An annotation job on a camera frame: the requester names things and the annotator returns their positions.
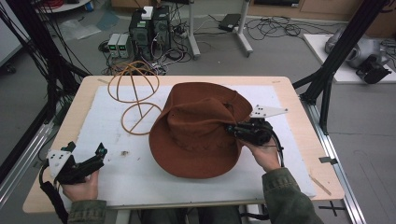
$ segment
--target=green sleeve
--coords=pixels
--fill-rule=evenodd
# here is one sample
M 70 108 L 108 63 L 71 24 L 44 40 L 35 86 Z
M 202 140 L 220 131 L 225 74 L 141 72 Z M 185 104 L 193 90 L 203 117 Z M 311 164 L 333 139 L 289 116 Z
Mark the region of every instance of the green sleeve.
M 262 185 L 271 223 L 323 223 L 287 168 L 263 175 Z
M 105 223 L 106 201 L 87 200 L 72 203 L 67 223 Z

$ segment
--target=felt hat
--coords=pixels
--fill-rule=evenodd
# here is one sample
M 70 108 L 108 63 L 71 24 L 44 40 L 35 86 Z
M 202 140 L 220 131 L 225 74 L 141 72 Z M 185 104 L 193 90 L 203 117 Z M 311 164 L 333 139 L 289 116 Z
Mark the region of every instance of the felt hat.
M 230 171 L 242 145 L 227 124 L 249 118 L 252 107 L 237 91 L 204 82 L 176 84 L 149 133 L 156 162 L 169 174 L 210 178 Z

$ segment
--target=copper wire frame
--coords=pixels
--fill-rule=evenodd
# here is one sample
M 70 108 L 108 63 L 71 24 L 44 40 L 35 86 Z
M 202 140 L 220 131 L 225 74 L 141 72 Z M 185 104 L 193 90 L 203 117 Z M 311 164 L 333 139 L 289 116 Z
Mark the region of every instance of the copper wire frame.
M 144 66 L 143 67 L 136 67 L 140 63 L 142 63 Z M 133 129 L 140 123 L 140 121 L 143 120 L 143 118 L 151 111 L 152 108 L 155 107 L 158 110 L 160 110 L 160 112 L 162 112 L 160 107 L 155 105 L 155 104 L 153 104 L 153 103 L 147 103 L 147 102 L 143 103 L 143 101 L 147 100 L 148 98 L 150 98 L 151 96 L 153 96 L 157 92 L 157 90 L 160 87 L 160 79 L 158 78 L 157 74 L 151 72 L 149 70 L 149 66 L 146 63 L 142 62 L 142 61 L 135 61 L 135 62 L 128 63 L 128 64 L 125 64 L 125 65 L 126 66 L 125 66 L 125 68 L 122 71 L 118 72 L 113 78 L 110 79 L 110 81 L 108 82 L 108 85 L 107 85 L 107 92 L 111 96 L 111 98 L 113 98 L 114 100 L 116 100 L 118 102 L 125 103 L 125 104 L 134 104 L 134 105 L 131 105 L 130 107 L 128 107 L 122 113 L 122 116 L 121 116 L 122 128 L 127 133 L 130 133 L 130 134 L 145 135 L 145 134 L 148 134 L 149 132 L 146 132 L 146 133 L 135 133 L 135 132 L 133 132 Z M 140 76 L 142 76 L 147 81 L 147 83 L 149 84 L 149 86 L 151 87 L 151 90 L 152 90 L 152 94 L 150 94 L 149 96 L 144 97 L 143 99 L 139 99 L 139 97 L 137 95 L 136 86 L 134 84 L 134 76 L 133 76 L 133 72 L 134 71 L 136 71 Z M 157 78 L 157 86 L 156 87 L 154 87 L 152 85 L 152 83 L 149 81 L 149 79 L 147 78 L 147 75 L 146 75 L 147 73 L 149 73 L 149 74 L 151 74 L 151 75 L 153 75 L 153 76 L 155 76 Z M 127 100 L 121 100 L 120 99 L 120 95 L 119 95 L 120 82 L 121 82 L 122 77 L 124 77 L 124 76 L 129 76 L 131 78 L 131 82 L 132 82 L 133 89 L 134 89 L 134 97 L 136 98 L 136 100 L 127 101 Z M 116 85 L 116 96 L 114 96 L 111 93 L 111 91 L 110 91 L 110 86 L 113 83 L 114 79 L 116 79 L 117 77 L 119 78 L 119 80 L 117 81 L 117 85 Z M 151 108 L 145 114 L 143 114 L 141 105 L 151 105 Z M 125 123 L 124 123 L 125 115 L 128 113 L 128 111 L 130 111 L 132 108 L 134 108 L 136 106 L 138 106 L 138 109 L 139 109 L 140 120 L 131 129 L 128 129 L 126 127 Z

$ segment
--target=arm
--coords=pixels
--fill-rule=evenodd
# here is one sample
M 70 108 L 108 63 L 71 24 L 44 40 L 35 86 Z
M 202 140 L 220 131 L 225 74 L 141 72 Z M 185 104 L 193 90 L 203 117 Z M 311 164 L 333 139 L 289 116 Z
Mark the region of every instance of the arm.
M 290 171 L 280 167 L 274 140 L 262 147 L 243 144 L 266 172 L 262 176 L 262 185 L 272 223 L 323 223 L 315 213 L 311 200 L 301 193 Z
M 98 176 L 95 171 L 85 183 L 62 185 L 64 195 L 72 201 L 67 223 L 105 223 L 106 201 L 97 200 Z

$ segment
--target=person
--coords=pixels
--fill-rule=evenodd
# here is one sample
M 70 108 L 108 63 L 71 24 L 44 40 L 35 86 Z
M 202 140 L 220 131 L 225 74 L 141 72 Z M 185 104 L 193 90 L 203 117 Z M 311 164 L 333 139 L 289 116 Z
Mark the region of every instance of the person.
M 265 171 L 262 176 L 264 199 L 271 223 L 323 223 L 311 200 L 301 193 L 288 168 L 282 168 L 274 140 L 262 147 L 242 142 Z M 64 195 L 72 201 L 68 223 L 104 223 L 106 202 L 97 200 L 98 175 L 94 172 L 86 183 L 63 185 Z M 184 221 L 183 209 L 153 209 L 142 212 L 142 223 L 155 223 L 165 218 L 169 223 Z M 200 223 L 242 223 L 237 206 L 198 208 Z

